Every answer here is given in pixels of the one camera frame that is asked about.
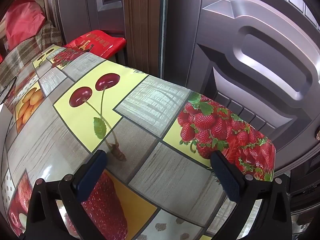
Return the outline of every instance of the polka dot print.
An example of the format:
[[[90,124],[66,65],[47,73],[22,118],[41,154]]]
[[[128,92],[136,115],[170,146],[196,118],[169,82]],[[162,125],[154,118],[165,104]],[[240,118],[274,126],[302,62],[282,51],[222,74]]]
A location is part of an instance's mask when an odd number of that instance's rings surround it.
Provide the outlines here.
[[[1,185],[1,189],[2,189],[2,200],[4,203],[4,207],[5,207],[5,210],[8,210],[10,202],[12,200],[13,192],[15,190],[9,170],[7,170],[7,173],[4,177],[4,181]]]

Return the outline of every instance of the fruit print tablecloth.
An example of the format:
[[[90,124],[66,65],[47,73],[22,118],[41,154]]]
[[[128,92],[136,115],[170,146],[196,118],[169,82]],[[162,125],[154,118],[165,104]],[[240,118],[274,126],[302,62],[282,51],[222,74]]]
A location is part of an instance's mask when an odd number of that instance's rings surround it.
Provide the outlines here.
[[[5,215],[24,232],[37,178],[74,173],[97,149],[108,165],[82,203],[107,239],[206,239],[225,194],[210,167],[220,150],[271,181],[272,142],[219,103],[91,53],[51,46],[18,73],[2,160]],[[69,233],[77,236],[61,201]]]

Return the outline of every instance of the cherry leaf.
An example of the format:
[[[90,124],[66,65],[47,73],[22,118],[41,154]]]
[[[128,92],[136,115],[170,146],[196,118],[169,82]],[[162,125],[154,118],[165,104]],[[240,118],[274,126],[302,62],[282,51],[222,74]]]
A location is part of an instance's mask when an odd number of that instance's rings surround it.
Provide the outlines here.
[[[93,128],[94,133],[99,139],[103,139],[106,136],[107,133],[107,127],[105,122],[98,117],[93,118]]]

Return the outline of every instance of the red shopping bag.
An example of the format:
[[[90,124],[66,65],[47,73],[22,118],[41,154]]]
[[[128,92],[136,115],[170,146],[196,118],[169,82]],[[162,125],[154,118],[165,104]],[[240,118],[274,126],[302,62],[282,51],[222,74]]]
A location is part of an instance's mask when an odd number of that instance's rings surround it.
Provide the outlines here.
[[[15,0],[6,13],[5,28],[9,50],[35,36],[45,23],[45,14],[35,0]]]
[[[71,41],[66,47],[91,52],[102,58],[109,58],[126,45],[124,38],[111,37],[100,30],[94,30]]]

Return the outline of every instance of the plaid blanket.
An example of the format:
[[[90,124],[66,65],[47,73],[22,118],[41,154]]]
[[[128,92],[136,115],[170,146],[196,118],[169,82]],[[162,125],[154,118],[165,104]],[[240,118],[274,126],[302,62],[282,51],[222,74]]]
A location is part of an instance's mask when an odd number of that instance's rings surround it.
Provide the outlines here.
[[[62,37],[59,30],[50,21],[46,21],[36,36],[21,42],[0,64],[0,91],[24,65],[52,44],[62,46]]]

